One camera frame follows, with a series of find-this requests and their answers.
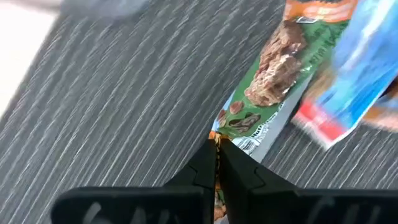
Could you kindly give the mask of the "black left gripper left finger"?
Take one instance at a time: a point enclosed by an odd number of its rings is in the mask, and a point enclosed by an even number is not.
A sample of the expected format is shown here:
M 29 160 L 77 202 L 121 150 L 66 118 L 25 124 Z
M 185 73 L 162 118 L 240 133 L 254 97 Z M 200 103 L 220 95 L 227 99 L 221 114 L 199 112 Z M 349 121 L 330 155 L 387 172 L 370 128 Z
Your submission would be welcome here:
M 216 144 L 207 140 L 161 187 L 78 187 L 52 206 L 52 224 L 212 224 Z

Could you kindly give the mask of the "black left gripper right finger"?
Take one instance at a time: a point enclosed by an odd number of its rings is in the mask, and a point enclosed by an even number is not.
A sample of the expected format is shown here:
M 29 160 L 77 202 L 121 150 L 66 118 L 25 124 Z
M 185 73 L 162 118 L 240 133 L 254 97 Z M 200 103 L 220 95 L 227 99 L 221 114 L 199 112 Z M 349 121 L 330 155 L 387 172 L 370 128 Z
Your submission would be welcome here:
M 303 189 L 220 142 L 229 224 L 398 224 L 398 190 Z

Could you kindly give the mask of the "green chocolate granola bar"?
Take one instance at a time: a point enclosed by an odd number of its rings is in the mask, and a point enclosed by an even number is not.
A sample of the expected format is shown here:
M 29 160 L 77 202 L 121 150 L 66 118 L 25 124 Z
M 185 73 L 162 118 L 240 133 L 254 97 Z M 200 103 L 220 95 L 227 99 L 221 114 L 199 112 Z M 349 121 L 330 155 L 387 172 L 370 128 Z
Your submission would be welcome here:
M 260 162 L 348 25 L 358 0 L 285 0 L 283 18 L 218 114 L 228 138 Z

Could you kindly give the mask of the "blue red-ended granola bar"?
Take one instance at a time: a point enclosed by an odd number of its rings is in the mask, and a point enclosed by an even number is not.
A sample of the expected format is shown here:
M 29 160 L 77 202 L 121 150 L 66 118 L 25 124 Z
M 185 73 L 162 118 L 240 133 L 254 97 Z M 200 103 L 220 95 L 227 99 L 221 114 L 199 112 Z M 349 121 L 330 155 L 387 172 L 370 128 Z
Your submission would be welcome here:
M 329 149 L 398 75 L 398 0 L 359 0 L 292 121 Z

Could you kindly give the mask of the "orange-brown granola bar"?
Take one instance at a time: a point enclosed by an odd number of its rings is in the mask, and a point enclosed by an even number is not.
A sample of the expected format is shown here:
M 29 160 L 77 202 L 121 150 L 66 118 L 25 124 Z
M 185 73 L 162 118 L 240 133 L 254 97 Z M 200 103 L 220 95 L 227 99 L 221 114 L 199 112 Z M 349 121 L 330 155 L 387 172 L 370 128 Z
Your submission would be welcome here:
M 372 105 L 363 123 L 398 133 L 398 80 L 394 80 Z

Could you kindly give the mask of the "grey ribbed mat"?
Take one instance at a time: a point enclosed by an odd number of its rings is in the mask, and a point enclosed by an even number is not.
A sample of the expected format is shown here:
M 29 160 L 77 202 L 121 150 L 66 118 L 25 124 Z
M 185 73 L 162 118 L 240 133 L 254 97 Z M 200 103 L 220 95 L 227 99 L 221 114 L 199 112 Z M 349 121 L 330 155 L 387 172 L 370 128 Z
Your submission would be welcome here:
M 284 9 L 285 0 L 66 0 L 0 120 L 0 224 L 52 224 L 56 199 L 78 187 L 161 187 L 207 140 L 212 224 L 229 224 L 228 138 L 209 133 Z M 328 59 L 258 163 L 303 189 L 398 190 L 398 133 L 357 125 L 325 149 L 293 123 Z

